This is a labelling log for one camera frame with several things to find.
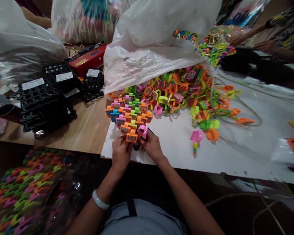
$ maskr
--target wooden table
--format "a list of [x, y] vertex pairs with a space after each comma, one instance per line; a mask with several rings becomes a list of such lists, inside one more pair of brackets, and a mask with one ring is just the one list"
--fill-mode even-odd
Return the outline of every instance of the wooden table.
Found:
[[82, 100], [76, 97], [73, 107], [77, 119], [54, 131], [50, 136], [36, 140], [33, 132], [24, 133], [22, 125], [9, 121], [5, 133], [0, 135], [0, 141], [101, 154], [110, 124], [104, 110], [110, 104], [111, 101], [103, 97], [86, 107]]

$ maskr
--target white plastic bag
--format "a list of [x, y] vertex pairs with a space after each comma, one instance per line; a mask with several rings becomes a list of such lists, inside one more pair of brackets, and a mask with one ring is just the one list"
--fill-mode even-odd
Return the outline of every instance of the white plastic bag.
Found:
[[0, 81], [13, 91], [39, 78], [42, 68], [67, 58], [64, 45], [44, 28], [25, 19], [15, 0], [0, 0]]
[[120, 17], [104, 55], [105, 94], [141, 84], [174, 69], [204, 61], [191, 42], [174, 39], [174, 30], [210, 32], [221, 0], [138, 0]]
[[135, 1], [53, 0], [51, 31], [71, 44], [111, 42], [120, 15]]

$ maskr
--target red box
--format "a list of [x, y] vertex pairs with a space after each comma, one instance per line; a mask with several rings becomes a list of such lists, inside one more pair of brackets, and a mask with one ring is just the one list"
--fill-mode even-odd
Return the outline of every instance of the red box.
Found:
[[88, 69], [90, 68], [96, 69], [103, 65], [104, 54], [105, 54], [107, 45], [109, 44], [105, 44], [97, 49], [94, 49], [78, 57], [76, 60], [69, 62], [69, 65], [75, 69], [78, 76], [80, 77], [85, 76]]

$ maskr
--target bracelet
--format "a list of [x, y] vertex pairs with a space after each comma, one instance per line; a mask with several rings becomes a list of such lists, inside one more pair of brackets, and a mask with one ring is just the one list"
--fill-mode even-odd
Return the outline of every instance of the bracelet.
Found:
[[98, 197], [97, 193], [96, 193], [97, 189], [95, 189], [92, 193], [92, 198], [94, 199], [94, 202], [96, 203], [96, 205], [103, 209], [103, 210], [108, 210], [109, 207], [110, 207], [110, 203], [109, 204], [106, 204], [104, 203], [102, 200], [100, 200], [100, 198]]

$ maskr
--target cable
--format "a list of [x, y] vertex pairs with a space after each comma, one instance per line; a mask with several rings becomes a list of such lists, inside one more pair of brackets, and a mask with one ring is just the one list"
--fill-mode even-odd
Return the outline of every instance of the cable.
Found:
[[[258, 191], [258, 188], [256, 187], [256, 184], [255, 184], [255, 180], [253, 179], [253, 184], [254, 184], [254, 187], [257, 191], [257, 193], [259, 193]], [[278, 227], [280, 228], [281, 232], [283, 233], [283, 235], [286, 235], [281, 224], [279, 223], [278, 219], [275, 217], [274, 213], [272, 212], [272, 210], [270, 209], [270, 207], [268, 206], [268, 204], [266, 203], [266, 201], [263, 199], [262, 195], [259, 193], [260, 195], [260, 198], [262, 200], [262, 202], [265, 204], [265, 206], [267, 207], [267, 209], [269, 210], [269, 212], [271, 213], [272, 217], [274, 218], [275, 222], [277, 223]]]
[[[234, 82], [234, 83], [236, 83], [236, 84], [242, 85], [241, 83], [238, 83], [238, 82], [236, 82], [236, 81], [233, 81], [233, 80], [231, 80], [231, 79], [229, 79], [229, 78], [226, 78], [226, 77], [224, 77], [224, 76], [222, 76], [222, 75], [220, 75], [220, 74], [218, 74], [218, 75], [221, 76], [221, 77], [223, 77], [223, 78], [226, 79], [226, 80], [229, 80], [229, 81]], [[259, 92], [261, 92], [261, 93], [264, 93], [264, 94], [266, 94], [266, 95], [270, 95], [270, 96], [272, 96], [272, 97], [278, 98], [278, 99], [285, 99], [285, 100], [294, 101], [294, 99], [289, 99], [289, 98], [286, 98], [286, 97], [281, 97], [281, 96], [272, 95], [272, 94], [270, 94], [270, 93], [267, 93], [267, 92], [262, 91], [262, 90], [258, 90], [258, 89], [256, 89], [256, 88], [253, 88], [253, 87], [250, 87], [250, 86], [247, 86], [247, 87], [250, 88], [250, 89], [253, 89], [253, 90], [255, 90], [255, 91], [259, 91]]]
[[236, 194], [228, 194], [228, 195], [225, 195], [225, 196], [221, 196], [221, 197], [218, 197], [217, 199], [215, 200], [212, 200], [211, 202], [208, 202], [205, 204], [205, 207], [210, 207], [212, 206], [213, 204], [223, 200], [223, 199], [226, 199], [228, 197], [234, 197], [234, 196], [259, 196], [259, 194], [257, 193], [236, 193]]
[[254, 216], [254, 218], [253, 218], [253, 225], [252, 225], [252, 229], [253, 229], [253, 234], [254, 234], [254, 235], [256, 235], [256, 233], [255, 233], [255, 222], [256, 222], [256, 219], [258, 218], [258, 216], [260, 216], [262, 213], [264, 213], [264, 212], [266, 212], [267, 210], [269, 210], [270, 207], [272, 207], [272, 206], [273, 206], [274, 204], [276, 204], [277, 202], [278, 202], [278, 201], [274, 201], [274, 202], [270, 203], [270, 204], [268, 205], [267, 208], [265, 208], [265, 209], [263, 209], [262, 211], [258, 212], [258, 213]]
[[69, 44], [69, 45], [74, 46], [74, 47], [76, 46], [76, 45], [70, 44], [70, 43], [68, 43], [68, 42], [62, 42], [62, 43], [63, 43], [63, 44]]
[[211, 105], [211, 108], [213, 110], [213, 112], [215, 113], [216, 117], [219, 117], [222, 121], [224, 122], [227, 122], [229, 124], [232, 124], [232, 125], [237, 125], [237, 126], [261, 126], [263, 121], [261, 119], [261, 117], [252, 109], [250, 108], [247, 104], [245, 104], [239, 97], [237, 97], [237, 95], [235, 95], [235, 97], [242, 103], [242, 105], [244, 105], [246, 108], [248, 108], [252, 113], [255, 114], [255, 116], [257, 117], [257, 119], [259, 120], [259, 124], [240, 124], [240, 123], [235, 123], [235, 122], [229, 122], [225, 119], [223, 119], [221, 116], [218, 115], [218, 113], [216, 112], [214, 106], [213, 106], [213, 103], [212, 103], [212, 96], [213, 96], [213, 89], [214, 89], [214, 85], [215, 85], [215, 76], [212, 76], [212, 85], [211, 85], [211, 92], [210, 92], [210, 105]]
[[74, 50], [75, 51], [75, 59], [77, 59], [77, 53], [76, 53], [76, 50], [74, 49], [74, 48], [70, 48], [70, 50], [69, 50], [69, 58], [71, 59], [71, 60], [73, 60], [72, 58], [71, 58], [71, 50]]

